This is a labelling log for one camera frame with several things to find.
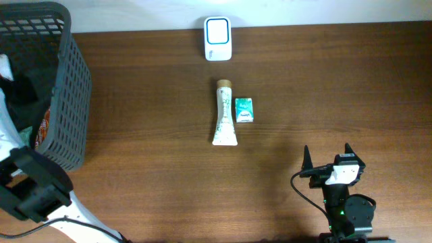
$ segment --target black clamp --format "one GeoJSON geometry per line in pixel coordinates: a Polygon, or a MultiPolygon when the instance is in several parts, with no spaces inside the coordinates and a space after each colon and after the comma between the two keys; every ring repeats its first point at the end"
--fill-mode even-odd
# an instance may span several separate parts
{"type": "Polygon", "coordinates": [[[72,203],[74,187],[58,164],[27,147],[15,148],[10,154],[0,162],[0,208],[19,220],[39,223],[72,203]],[[27,178],[15,184],[12,174],[19,169],[27,178]]]}

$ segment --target white device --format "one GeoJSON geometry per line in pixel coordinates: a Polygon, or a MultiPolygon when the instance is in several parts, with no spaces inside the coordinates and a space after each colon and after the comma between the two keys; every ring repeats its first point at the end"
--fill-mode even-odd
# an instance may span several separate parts
{"type": "Polygon", "coordinates": [[[210,17],[204,21],[205,59],[226,61],[232,56],[231,22],[227,17],[210,17]]]}

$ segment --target white tube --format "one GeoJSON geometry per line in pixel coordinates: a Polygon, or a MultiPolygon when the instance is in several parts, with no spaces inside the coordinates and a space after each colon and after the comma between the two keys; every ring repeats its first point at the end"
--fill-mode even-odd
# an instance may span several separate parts
{"type": "Polygon", "coordinates": [[[229,80],[217,81],[217,124],[213,145],[236,146],[237,138],[231,114],[232,90],[229,80]]]}
{"type": "Polygon", "coordinates": [[[5,94],[0,88],[0,161],[8,158],[12,149],[23,146],[24,143],[7,112],[5,94]]]}

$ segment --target lotion tube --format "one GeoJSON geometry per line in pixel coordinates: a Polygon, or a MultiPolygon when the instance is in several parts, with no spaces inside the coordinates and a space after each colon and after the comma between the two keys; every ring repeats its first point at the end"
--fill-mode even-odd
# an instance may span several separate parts
{"type": "Polygon", "coordinates": [[[213,145],[236,146],[237,138],[231,114],[232,90],[229,80],[217,81],[217,124],[213,145]]]}

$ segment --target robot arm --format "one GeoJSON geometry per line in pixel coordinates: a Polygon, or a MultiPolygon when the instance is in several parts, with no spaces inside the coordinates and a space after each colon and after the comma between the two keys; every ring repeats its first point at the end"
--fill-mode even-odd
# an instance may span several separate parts
{"type": "MultiPolygon", "coordinates": [[[[77,243],[128,242],[81,204],[60,166],[24,147],[7,112],[1,89],[0,118],[0,208],[20,220],[42,221],[77,243]],[[15,186],[8,186],[21,172],[28,177],[15,186]]],[[[0,235],[0,238],[26,235],[0,235]]]]}

